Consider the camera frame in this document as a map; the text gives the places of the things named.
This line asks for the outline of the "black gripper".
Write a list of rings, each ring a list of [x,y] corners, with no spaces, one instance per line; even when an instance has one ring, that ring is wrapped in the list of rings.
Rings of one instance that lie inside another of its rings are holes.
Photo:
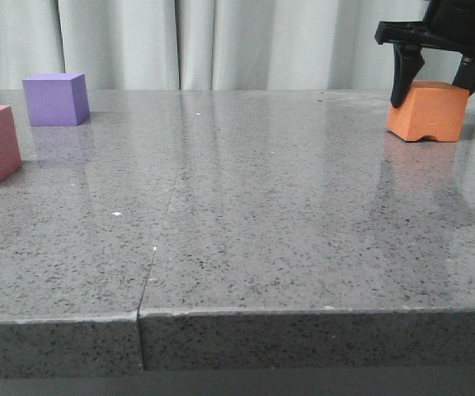
[[[452,84],[475,93],[475,1],[430,1],[420,21],[381,21],[374,38],[393,45],[391,105],[399,108],[425,61],[424,48],[458,52],[461,59]]]

